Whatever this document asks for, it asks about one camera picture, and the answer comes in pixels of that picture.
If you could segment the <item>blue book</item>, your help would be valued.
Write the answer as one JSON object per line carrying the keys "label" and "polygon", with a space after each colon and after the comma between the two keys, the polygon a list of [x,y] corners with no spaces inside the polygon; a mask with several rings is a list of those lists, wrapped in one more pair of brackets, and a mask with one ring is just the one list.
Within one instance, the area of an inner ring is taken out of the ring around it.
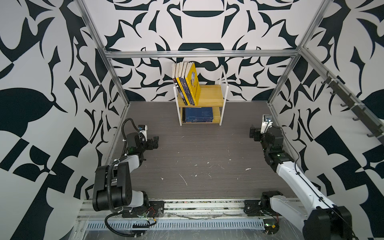
{"label": "blue book", "polygon": [[184,123],[210,123],[214,120],[213,108],[183,108],[182,122]]}

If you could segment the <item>yellow cartoon book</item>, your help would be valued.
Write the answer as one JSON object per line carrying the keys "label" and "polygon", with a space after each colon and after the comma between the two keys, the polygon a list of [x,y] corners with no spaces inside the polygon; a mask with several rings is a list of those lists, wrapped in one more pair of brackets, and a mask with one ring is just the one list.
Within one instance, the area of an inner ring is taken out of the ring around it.
{"label": "yellow cartoon book", "polygon": [[192,62],[192,68],[191,68],[191,71],[189,73],[189,76],[191,77],[191,83],[193,84],[192,88],[193,88],[193,96],[194,96],[195,102],[196,102],[195,106],[197,106],[199,104],[199,97],[200,97],[201,89],[200,89],[198,74],[197,74],[197,70],[196,70],[196,66],[195,66],[194,62]]}
{"label": "yellow cartoon book", "polygon": [[180,81],[180,72],[181,70],[183,69],[183,63],[176,63],[176,72],[175,72],[175,77],[176,77],[176,80],[177,80],[177,88],[178,88],[178,91],[180,92],[180,96],[185,104],[185,106],[188,105],[188,99],[186,99],[185,97],[185,93],[184,93],[184,89],[183,89],[183,86],[181,84],[181,81]]}

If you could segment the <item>dark portrait book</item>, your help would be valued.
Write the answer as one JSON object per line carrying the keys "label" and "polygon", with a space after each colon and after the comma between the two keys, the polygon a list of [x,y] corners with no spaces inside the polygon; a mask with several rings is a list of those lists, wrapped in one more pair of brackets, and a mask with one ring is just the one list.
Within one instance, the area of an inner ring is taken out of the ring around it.
{"label": "dark portrait book", "polygon": [[184,89],[184,93],[185,93],[185,97],[186,99],[188,99],[188,105],[189,106],[193,106],[194,105],[194,101],[193,101],[193,98],[192,98],[192,95],[191,95],[191,92],[190,92],[190,88],[187,84],[187,80],[186,80],[186,77],[185,77],[185,74],[186,74],[186,70],[187,70],[187,65],[188,63],[187,62],[183,62],[183,69],[181,70],[181,73],[180,73],[180,81],[181,81],[181,84],[183,86],[183,89]]}
{"label": "dark portrait book", "polygon": [[183,69],[182,69],[182,77],[184,79],[185,84],[185,92],[187,94],[189,103],[191,106],[195,106],[195,98],[193,96],[193,84],[191,83],[191,77],[189,76],[189,73],[192,68],[192,62],[183,62]]}

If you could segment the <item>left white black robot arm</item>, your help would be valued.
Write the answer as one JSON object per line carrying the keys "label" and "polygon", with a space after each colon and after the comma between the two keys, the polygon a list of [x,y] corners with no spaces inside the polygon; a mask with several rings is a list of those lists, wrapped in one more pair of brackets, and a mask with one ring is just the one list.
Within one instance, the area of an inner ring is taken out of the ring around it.
{"label": "left white black robot arm", "polygon": [[110,211],[104,219],[106,228],[113,234],[124,238],[142,237],[147,229],[156,225],[157,221],[147,220],[145,225],[132,225],[133,228],[143,228],[142,231],[118,231],[109,223],[112,217],[124,214],[134,214],[147,217],[151,208],[149,198],[144,191],[132,189],[131,173],[139,168],[146,160],[144,152],[159,147],[159,137],[148,138],[148,126],[136,126],[134,120],[127,118],[123,121],[121,133],[123,135],[123,150],[119,158],[108,165],[96,169],[94,192],[92,198],[93,209],[96,212]]}

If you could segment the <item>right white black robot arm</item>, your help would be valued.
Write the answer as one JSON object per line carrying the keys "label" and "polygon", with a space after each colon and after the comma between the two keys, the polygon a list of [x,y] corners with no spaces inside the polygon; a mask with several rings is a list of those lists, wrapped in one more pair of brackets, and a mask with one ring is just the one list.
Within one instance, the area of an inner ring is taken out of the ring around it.
{"label": "right white black robot arm", "polygon": [[251,127],[250,138],[261,144],[266,163],[288,184],[304,206],[296,206],[279,191],[268,191],[259,201],[261,214],[273,218],[283,216],[306,240],[357,239],[351,213],[323,195],[300,170],[297,161],[284,150],[281,128],[270,124],[261,129]]}

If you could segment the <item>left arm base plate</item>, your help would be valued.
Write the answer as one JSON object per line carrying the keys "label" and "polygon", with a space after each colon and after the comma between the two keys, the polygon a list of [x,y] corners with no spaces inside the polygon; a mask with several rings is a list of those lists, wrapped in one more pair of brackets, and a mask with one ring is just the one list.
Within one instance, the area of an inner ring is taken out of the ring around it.
{"label": "left arm base plate", "polygon": [[148,217],[156,218],[164,214],[165,202],[164,201],[149,201],[143,206],[133,208],[123,213],[123,218],[139,218]]}

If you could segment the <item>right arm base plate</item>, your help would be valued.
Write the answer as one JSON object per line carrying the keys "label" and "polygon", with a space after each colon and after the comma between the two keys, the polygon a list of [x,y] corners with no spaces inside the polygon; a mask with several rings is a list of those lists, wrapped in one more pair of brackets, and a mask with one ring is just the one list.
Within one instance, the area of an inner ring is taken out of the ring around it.
{"label": "right arm base plate", "polygon": [[277,217],[280,214],[275,212],[272,207],[270,200],[245,200],[244,201],[244,213],[248,217],[255,216],[273,216]]}

